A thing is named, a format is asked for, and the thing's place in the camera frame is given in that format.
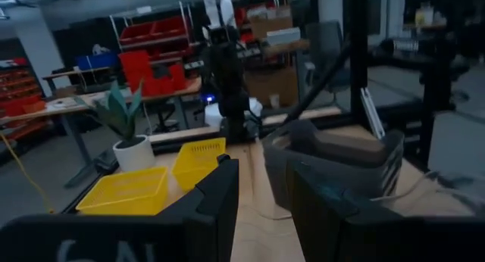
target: cardboard box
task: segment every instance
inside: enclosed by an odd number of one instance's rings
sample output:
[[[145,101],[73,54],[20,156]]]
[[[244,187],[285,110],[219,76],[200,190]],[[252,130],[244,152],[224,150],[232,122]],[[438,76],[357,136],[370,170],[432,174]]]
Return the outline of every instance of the cardboard box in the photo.
[[[271,107],[272,95],[279,95],[280,107],[292,106],[298,101],[298,77],[295,68],[247,70],[244,74],[249,95],[257,98],[263,106]]]
[[[291,8],[282,6],[267,9],[264,13],[249,18],[252,35],[255,39],[265,39],[270,31],[284,30],[293,27]]]
[[[71,97],[73,95],[76,95],[77,93],[77,86],[76,85],[72,85],[72,86],[66,86],[66,87],[63,87],[63,88],[58,88],[55,90],[54,92],[54,97],[56,99],[59,99],[59,98],[66,98],[66,97]]]

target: blue box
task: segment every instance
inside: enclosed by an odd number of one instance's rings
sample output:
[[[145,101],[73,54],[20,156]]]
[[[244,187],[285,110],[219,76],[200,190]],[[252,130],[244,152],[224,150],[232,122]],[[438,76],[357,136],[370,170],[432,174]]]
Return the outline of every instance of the blue box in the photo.
[[[85,55],[76,58],[80,70],[91,70],[103,67],[113,67],[118,64],[118,55],[114,52],[100,55]]]

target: potted plant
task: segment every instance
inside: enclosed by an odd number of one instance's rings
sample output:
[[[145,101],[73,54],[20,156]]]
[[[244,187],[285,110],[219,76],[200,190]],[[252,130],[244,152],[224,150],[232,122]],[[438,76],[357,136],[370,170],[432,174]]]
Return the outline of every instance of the potted plant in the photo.
[[[113,151],[122,171],[143,170],[155,165],[155,156],[148,136],[135,134],[136,115],[142,103],[142,83],[133,95],[129,107],[117,81],[111,84],[106,97],[94,101],[93,105],[85,103],[79,97],[75,97],[74,100],[96,112],[98,116],[92,118],[111,129],[120,138],[120,141],[113,145]]]

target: white plant pot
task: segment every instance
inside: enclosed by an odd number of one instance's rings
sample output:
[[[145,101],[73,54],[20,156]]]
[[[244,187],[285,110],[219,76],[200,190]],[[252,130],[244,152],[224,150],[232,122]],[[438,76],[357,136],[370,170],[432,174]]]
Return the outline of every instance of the white plant pot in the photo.
[[[144,170],[155,165],[155,155],[149,137],[145,135],[138,137],[144,138],[143,141],[129,148],[118,148],[121,141],[113,145],[114,155],[124,172]]]

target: yellow cable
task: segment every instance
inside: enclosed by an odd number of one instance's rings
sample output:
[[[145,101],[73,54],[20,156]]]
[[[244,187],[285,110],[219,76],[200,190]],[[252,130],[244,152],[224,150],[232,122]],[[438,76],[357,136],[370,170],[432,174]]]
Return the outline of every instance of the yellow cable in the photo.
[[[5,145],[7,145],[7,148],[8,150],[10,151],[10,153],[12,154],[12,156],[14,157],[14,159],[16,160],[17,164],[18,164],[18,167],[20,168],[20,171],[22,171],[22,173],[24,174],[24,176],[27,178],[27,180],[30,182],[30,184],[39,192],[39,194],[42,196],[42,200],[44,202],[44,206],[45,206],[45,209],[48,211],[49,214],[53,214],[54,213],[54,207],[52,206],[52,202],[49,200],[47,194],[44,192],[44,190],[42,190],[42,188],[36,184],[36,182],[33,181],[33,179],[29,176],[29,174],[25,171],[25,168],[23,167],[23,164],[22,162],[20,161],[20,159],[18,158],[17,154],[15,154],[15,151],[12,149],[12,147],[10,146],[10,143],[8,142],[8,140],[5,138],[5,136],[3,135],[2,132],[0,132],[0,136],[2,137],[3,139],[3,142],[5,143]]]

